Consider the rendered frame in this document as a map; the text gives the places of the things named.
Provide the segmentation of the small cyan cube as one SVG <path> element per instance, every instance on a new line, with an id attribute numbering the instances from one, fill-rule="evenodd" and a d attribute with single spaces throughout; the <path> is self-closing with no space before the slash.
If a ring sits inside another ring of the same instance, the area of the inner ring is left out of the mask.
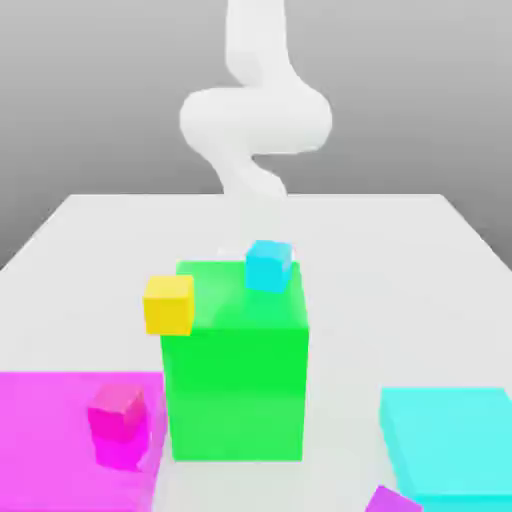
<path id="1" fill-rule="evenodd" d="M 291 275 L 292 253 L 292 245 L 289 243 L 256 240 L 246 253 L 246 287 L 282 293 Z"/>

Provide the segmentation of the small yellow cube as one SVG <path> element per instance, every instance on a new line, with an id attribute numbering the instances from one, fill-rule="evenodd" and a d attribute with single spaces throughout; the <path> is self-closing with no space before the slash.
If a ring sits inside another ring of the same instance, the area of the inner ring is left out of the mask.
<path id="1" fill-rule="evenodd" d="M 189 336 L 194 322 L 194 278 L 191 275 L 152 276 L 143 295 L 146 332 Z"/>

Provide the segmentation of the small magenta cube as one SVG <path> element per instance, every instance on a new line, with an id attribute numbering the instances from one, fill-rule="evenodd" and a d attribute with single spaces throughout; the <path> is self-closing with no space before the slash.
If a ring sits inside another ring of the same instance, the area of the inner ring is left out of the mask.
<path id="1" fill-rule="evenodd" d="M 128 382 L 103 385 L 88 404 L 87 418 L 96 461 L 113 469 L 137 471 L 149 445 L 143 387 Z"/>

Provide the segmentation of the small purple cube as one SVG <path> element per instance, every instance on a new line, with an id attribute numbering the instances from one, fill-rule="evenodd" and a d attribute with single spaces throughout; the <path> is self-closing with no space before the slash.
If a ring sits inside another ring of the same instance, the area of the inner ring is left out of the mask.
<path id="1" fill-rule="evenodd" d="M 423 512 L 423 506 L 379 485 L 368 502 L 365 512 Z"/>

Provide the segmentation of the large green box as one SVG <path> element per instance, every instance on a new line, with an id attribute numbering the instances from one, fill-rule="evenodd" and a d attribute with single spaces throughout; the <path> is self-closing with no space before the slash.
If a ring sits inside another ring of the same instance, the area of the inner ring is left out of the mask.
<path id="1" fill-rule="evenodd" d="M 281 293 L 245 285 L 241 261 L 181 261 L 194 279 L 188 336 L 161 339 L 176 461 L 299 461 L 309 322 L 300 266 Z"/>

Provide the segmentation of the large cyan box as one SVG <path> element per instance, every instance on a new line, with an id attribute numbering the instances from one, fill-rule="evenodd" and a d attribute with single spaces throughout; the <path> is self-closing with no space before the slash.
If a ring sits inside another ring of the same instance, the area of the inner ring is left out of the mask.
<path id="1" fill-rule="evenodd" d="M 398 491 L 423 512 L 512 512 L 512 399 L 502 388 L 384 388 Z"/>

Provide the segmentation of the large magenta box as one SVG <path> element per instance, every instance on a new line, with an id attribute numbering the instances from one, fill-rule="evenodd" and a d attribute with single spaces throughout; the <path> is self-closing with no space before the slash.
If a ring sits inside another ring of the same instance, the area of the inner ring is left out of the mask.
<path id="1" fill-rule="evenodd" d="M 125 443 L 91 432 L 88 406 L 108 383 L 144 393 Z M 152 512 L 166 432 L 160 372 L 0 372 L 0 512 Z"/>

